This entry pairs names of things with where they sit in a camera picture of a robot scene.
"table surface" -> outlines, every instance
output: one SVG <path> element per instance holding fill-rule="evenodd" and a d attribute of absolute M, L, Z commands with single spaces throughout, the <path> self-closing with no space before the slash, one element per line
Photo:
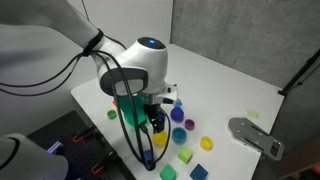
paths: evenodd
<path fill-rule="evenodd" d="M 279 88 L 176 45 L 170 44 L 167 49 L 166 82 L 178 85 L 185 119 L 193 119 L 196 123 L 193 131 L 187 131 L 184 144 L 193 150 L 188 164 L 177 157 L 181 145 L 170 139 L 167 153 L 156 169 L 148 172 L 132 155 L 119 120 L 108 120 L 107 111 L 115 107 L 112 97 L 101 91 L 98 80 L 75 87 L 71 93 L 137 179 L 160 179 L 160 171 L 166 164 L 177 171 L 177 179 L 191 179 L 189 175 L 197 164 L 209 172 L 208 179 L 251 179 L 261 154 L 234 140 L 227 122 L 232 117 L 247 117 L 269 133 L 283 101 L 283 96 L 277 93 Z M 162 107 L 167 113 L 173 108 L 172 105 Z M 248 109 L 258 112 L 259 118 L 248 117 Z M 183 123 L 172 122 L 172 128 L 183 126 Z M 137 147 L 134 130 L 128 124 L 127 130 Z M 212 138 L 214 147 L 211 151 L 200 147 L 202 136 Z M 155 151 L 157 157 L 162 149 Z"/>

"metal bracket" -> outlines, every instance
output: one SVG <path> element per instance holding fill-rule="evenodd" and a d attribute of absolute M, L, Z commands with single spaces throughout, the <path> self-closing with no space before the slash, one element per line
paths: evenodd
<path fill-rule="evenodd" d="M 284 145 L 247 118 L 232 118 L 228 126 L 232 136 L 244 145 L 255 148 L 270 159 L 281 160 Z"/>

